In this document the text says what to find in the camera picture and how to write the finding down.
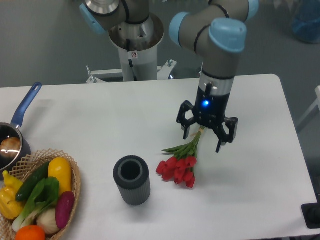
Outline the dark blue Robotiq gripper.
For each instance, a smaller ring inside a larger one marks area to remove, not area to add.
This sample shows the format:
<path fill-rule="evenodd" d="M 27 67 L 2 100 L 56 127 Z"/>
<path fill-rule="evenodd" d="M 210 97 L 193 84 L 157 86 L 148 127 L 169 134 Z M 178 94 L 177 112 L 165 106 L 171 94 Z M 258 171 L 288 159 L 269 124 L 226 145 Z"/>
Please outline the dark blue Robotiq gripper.
<path fill-rule="evenodd" d="M 232 143 L 236 137 L 239 119 L 225 116 L 229 97 L 230 93 L 215 96 L 206 95 L 205 91 L 198 87 L 195 105 L 185 100 L 177 115 L 176 122 L 181 124 L 183 139 L 186 140 L 189 136 L 190 126 L 197 123 L 213 129 L 218 137 L 216 153 L 220 152 L 222 146 Z M 192 117 L 186 118 L 186 113 L 189 111 L 191 111 Z"/>

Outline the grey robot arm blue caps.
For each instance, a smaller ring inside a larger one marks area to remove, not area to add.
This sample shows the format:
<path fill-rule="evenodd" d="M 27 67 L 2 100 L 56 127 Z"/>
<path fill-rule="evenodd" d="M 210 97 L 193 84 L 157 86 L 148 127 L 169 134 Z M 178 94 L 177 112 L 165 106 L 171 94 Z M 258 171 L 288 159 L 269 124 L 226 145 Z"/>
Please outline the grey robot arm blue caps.
<path fill-rule="evenodd" d="M 235 139 L 238 119 L 225 112 L 245 48 L 245 23 L 258 9 L 257 0 L 211 0 L 201 12 L 180 12 L 171 20 L 170 39 L 203 60 L 195 103 L 185 101 L 176 119 L 185 137 L 199 124 L 213 130 L 218 146 Z M 79 10 L 94 32 L 108 33 L 117 47 L 124 81 L 157 79 L 164 26 L 147 0 L 85 0 Z"/>

